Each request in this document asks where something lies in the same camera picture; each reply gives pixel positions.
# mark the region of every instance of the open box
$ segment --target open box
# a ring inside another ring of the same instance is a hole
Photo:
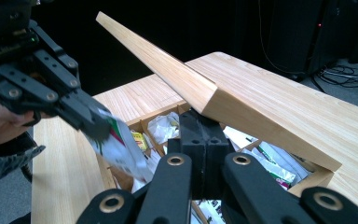
[[[190,105],[185,101],[180,102],[179,104],[169,105],[166,107],[161,108],[160,110],[154,111],[150,114],[144,115],[138,119],[130,120],[127,122],[129,125],[130,130],[136,131],[137,133],[146,133],[148,136],[151,136],[147,130],[147,124],[150,120],[154,119],[157,116],[167,115],[170,112],[175,112],[177,114],[182,114],[190,109]],[[165,155],[163,146],[164,144],[157,144],[153,137],[150,137],[152,144],[154,145],[154,149],[156,152],[162,157]],[[248,145],[245,149],[252,149],[253,147],[257,147],[262,142],[262,139],[259,139],[252,144]],[[305,161],[300,159],[297,156],[293,156],[306,170],[311,172],[305,179],[300,181],[298,184],[292,186],[288,191],[296,196],[300,196],[303,189],[321,186],[326,187],[327,184],[330,182],[331,178],[333,177],[333,172],[327,170],[311,161]],[[132,178],[130,176],[125,175],[123,172],[119,171],[115,167],[110,167],[110,171],[117,181],[117,183],[125,190],[131,191],[132,188]]]

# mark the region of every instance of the person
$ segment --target person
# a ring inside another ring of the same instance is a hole
[[[45,147],[38,146],[27,133],[25,124],[32,121],[34,112],[22,115],[0,105],[0,179],[30,162]]]

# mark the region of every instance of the wooden table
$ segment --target wooden table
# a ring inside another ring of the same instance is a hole
[[[257,74],[252,77],[254,84],[257,80],[262,80],[263,76],[266,78],[276,76],[220,52],[203,56],[186,64],[211,78],[219,78],[219,74],[223,73]],[[314,94],[331,102],[335,108],[340,106],[342,110],[356,113],[358,119],[357,106],[349,105],[282,77],[276,80],[285,84],[289,83],[297,90]],[[235,79],[231,81],[233,85],[241,85],[235,83]],[[245,86],[243,83],[243,90],[248,91]],[[273,92],[274,90],[268,93],[249,92],[249,97],[254,94],[273,95]],[[183,101],[156,75],[141,78],[96,95],[95,98],[125,121],[138,119],[148,113]],[[298,113],[293,120],[301,119],[302,116],[307,115]],[[47,146],[47,149],[34,159],[32,221],[33,223],[75,223],[96,194],[113,187],[111,177],[104,169],[100,169],[100,163],[83,134],[75,131],[61,119],[46,119],[35,125],[34,138],[39,145]],[[358,139],[353,139],[354,145],[358,146],[356,141]],[[328,188],[342,193],[358,205],[358,147],[354,147],[351,151],[334,151],[332,154],[330,156],[341,162],[342,166],[335,172]]]

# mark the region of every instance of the sleeve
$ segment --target sleeve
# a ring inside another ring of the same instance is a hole
[[[43,149],[45,147],[39,147],[28,133],[0,145],[0,179],[28,164]]]

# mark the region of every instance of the dark background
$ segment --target dark background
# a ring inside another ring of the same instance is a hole
[[[99,11],[183,62],[223,51],[293,79],[358,50],[358,0],[260,4],[55,0],[33,7],[32,19],[77,60],[82,88],[91,95],[152,74],[98,24]]]

